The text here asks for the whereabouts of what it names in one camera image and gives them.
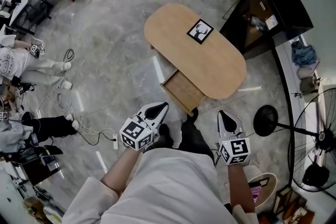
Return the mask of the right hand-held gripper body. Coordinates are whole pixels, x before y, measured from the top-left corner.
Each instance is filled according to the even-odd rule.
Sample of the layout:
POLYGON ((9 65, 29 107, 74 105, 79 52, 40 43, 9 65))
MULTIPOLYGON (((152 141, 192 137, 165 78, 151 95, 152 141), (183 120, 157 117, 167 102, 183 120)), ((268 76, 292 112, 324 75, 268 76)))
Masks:
POLYGON ((227 165, 243 163, 251 154, 249 138, 220 137, 218 151, 227 165))

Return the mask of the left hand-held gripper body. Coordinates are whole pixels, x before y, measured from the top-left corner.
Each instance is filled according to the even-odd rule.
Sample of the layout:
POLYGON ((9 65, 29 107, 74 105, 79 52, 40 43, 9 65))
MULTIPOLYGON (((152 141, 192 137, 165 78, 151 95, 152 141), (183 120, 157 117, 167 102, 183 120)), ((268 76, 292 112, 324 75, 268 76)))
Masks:
POLYGON ((149 146, 153 142, 156 133, 157 129, 149 126, 148 123, 137 114, 132 118, 127 118, 120 129, 121 141, 124 146, 136 151, 141 151, 149 146))

